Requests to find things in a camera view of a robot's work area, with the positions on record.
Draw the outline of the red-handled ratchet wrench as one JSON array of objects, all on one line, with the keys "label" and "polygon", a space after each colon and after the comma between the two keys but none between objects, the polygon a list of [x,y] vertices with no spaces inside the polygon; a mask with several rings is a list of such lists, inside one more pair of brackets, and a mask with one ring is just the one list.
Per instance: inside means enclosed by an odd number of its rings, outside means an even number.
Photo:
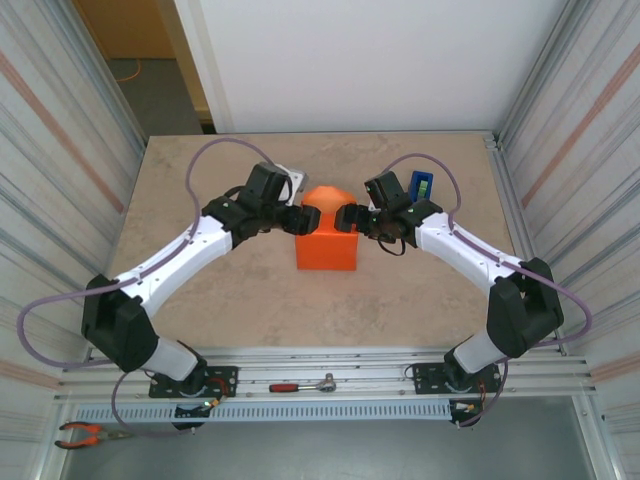
[{"label": "red-handled ratchet wrench", "polygon": [[301,391],[319,391],[323,393],[331,393],[336,390],[336,383],[331,373],[327,373],[325,378],[317,383],[280,383],[270,384],[270,393],[297,393]]}]

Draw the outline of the aluminium rail frame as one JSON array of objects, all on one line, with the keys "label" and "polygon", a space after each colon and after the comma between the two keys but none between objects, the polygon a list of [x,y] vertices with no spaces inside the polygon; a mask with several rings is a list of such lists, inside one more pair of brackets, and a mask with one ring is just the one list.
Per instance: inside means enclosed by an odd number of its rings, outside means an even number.
[{"label": "aluminium rail frame", "polygon": [[[410,365],[441,360],[444,352],[426,347],[247,347],[203,348],[213,366],[239,370],[236,400],[277,401],[268,387],[274,383],[316,383],[332,374],[337,383],[330,400],[412,398]],[[534,349],[501,367],[506,397],[583,396],[596,392],[589,367],[580,356],[557,349]],[[63,373],[54,401],[105,403],[115,395],[123,403],[148,401],[150,380],[142,372],[121,376],[113,366]]]}]

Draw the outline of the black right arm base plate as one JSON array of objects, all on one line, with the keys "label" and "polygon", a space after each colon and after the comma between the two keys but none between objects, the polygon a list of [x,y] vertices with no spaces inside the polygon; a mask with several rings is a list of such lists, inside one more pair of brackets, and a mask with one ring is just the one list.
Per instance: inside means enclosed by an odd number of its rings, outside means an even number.
[{"label": "black right arm base plate", "polygon": [[444,363],[414,363],[410,370],[415,393],[419,395],[496,393],[502,381],[497,365],[485,367],[461,384],[450,381]]}]

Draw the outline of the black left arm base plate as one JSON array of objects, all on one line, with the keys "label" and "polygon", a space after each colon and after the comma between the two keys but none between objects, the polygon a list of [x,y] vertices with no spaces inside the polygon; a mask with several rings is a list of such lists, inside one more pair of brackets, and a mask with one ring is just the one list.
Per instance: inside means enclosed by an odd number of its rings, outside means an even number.
[{"label": "black left arm base plate", "polygon": [[150,398],[234,397],[238,385],[239,368],[235,366],[205,366],[198,368],[185,380],[177,381],[162,374],[151,377]]}]

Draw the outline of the orange-handled pliers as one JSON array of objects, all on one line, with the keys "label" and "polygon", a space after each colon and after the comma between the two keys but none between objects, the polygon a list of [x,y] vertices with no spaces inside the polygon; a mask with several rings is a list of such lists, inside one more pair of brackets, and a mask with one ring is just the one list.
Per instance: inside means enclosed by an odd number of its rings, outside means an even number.
[{"label": "orange-handled pliers", "polygon": [[78,441],[56,440],[54,445],[62,450],[78,450],[99,445],[105,441],[122,440],[133,437],[133,434],[105,428],[99,424],[87,422],[67,422],[58,427],[61,432],[79,431],[83,437]]}]

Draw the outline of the brown wooden panel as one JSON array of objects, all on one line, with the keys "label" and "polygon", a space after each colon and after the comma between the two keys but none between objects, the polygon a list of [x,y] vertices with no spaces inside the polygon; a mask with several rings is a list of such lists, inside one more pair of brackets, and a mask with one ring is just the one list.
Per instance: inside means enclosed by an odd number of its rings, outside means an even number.
[{"label": "brown wooden panel", "polygon": [[108,59],[174,59],[157,0],[72,0]]}]

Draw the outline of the aluminium side rail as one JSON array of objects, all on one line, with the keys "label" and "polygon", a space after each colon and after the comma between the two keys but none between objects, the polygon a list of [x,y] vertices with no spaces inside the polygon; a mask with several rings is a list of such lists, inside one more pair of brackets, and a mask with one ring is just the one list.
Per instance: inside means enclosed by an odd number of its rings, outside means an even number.
[{"label": "aluminium side rail", "polygon": [[536,257],[537,253],[507,168],[505,156],[493,133],[484,134],[483,141],[515,255],[523,260],[530,260]]}]

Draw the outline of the blue tape dispenser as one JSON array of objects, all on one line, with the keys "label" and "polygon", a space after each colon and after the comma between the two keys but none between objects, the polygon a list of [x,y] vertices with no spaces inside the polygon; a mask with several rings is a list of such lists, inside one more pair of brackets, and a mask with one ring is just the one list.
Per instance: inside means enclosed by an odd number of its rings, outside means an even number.
[{"label": "blue tape dispenser", "polygon": [[[428,190],[426,197],[419,197],[417,195],[418,187],[421,181],[428,182]],[[417,202],[422,199],[429,200],[431,198],[433,186],[433,174],[429,172],[417,171],[414,170],[411,175],[410,183],[409,183],[409,196],[413,202]]]}]

